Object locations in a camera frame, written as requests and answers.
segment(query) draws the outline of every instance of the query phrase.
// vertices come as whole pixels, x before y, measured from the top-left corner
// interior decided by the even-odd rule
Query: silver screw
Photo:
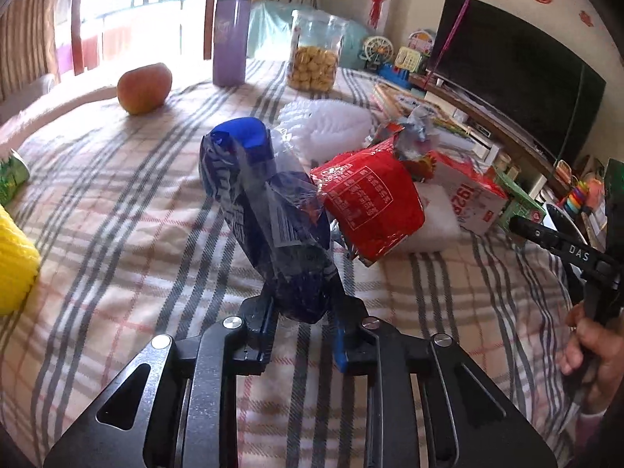
[[[370,331],[379,329],[380,325],[381,325],[381,320],[379,320],[377,317],[366,317],[364,320],[362,320],[362,327]]]
[[[166,334],[158,334],[158,336],[152,339],[152,346],[156,350],[162,350],[163,348],[167,348],[171,345],[171,337]]]
[[[453,343],[453,338],[451,338],[448,334],[438,333],[433,337],[433,341],[436,345],[441,347],[451,346]]]
[[[237,316],[227,317],[223,321],[223,326],[226,329],[238,329],[241,325],[243,325],[243,319]]]

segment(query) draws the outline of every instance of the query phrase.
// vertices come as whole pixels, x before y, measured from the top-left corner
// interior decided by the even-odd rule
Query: blue snack bag
[[[278,147],[257,118],[226,121],[202,139],[200,176],[280,313],[313,324],[336,273],[330,223],[310,177]]]

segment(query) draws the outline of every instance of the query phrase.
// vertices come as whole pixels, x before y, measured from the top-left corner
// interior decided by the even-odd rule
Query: triangular cutout
[[[136,368],[99,409],[97,420],[124,431],[132,429],[150,370],[149,364],[141,364]]]
[[[455,376],[466,409],[468,423],[475,429],[505,418],[502,406],[481,385],[475,375],[464,365],[455,368]]]

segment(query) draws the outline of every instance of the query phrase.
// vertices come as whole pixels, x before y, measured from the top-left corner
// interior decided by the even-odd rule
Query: yellow knitted item
[[[19,308],[32,287],[41,257],[0,206],[0,315]]]

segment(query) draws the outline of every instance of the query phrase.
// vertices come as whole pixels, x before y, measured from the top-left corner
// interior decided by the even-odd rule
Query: purple tumbler
[[[245,82],[247,34],[252,0],[216,0],[212,82],[240,86]]]

